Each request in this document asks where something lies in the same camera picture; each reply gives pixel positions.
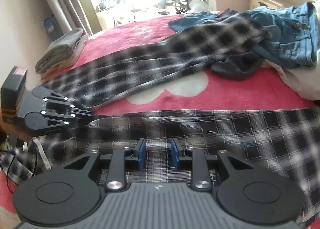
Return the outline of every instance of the drawer handle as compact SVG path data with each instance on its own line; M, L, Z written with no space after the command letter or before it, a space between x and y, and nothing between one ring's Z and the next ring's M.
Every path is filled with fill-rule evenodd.
M264 2L259 2L261 7L268 7Z

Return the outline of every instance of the person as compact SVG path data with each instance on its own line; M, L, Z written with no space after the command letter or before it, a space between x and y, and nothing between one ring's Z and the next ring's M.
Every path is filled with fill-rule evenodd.
M7 138L7 134L11 132L18 135L19 139L22 141L30 141L32 139L32 136L23 131L20 127L15 126L14 124L5 123L2 119L2 111L0 107L0 143L3 143Z

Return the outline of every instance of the white heart shape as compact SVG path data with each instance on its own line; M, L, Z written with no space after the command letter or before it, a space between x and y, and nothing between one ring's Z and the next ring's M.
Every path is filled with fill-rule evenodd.
M127 100L135 105L143 105L155 100L162 92L167 90L176 96L194 97L205 90L209 83L204 71L170 81L166 84L157 85L153 88L141 91L127 97Z

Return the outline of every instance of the white cloth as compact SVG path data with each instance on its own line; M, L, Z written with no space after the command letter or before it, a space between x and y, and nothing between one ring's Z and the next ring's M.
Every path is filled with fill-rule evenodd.
M299 94L309 100L320 100L320 49L314 67L297 67L284 69L268 60L265 62L274 67L282 81Z

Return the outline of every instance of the red and white label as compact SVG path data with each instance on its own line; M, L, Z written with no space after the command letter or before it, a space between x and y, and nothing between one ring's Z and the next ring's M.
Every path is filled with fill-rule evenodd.
M26 72L26 68L17 67L13 74L23 76Z

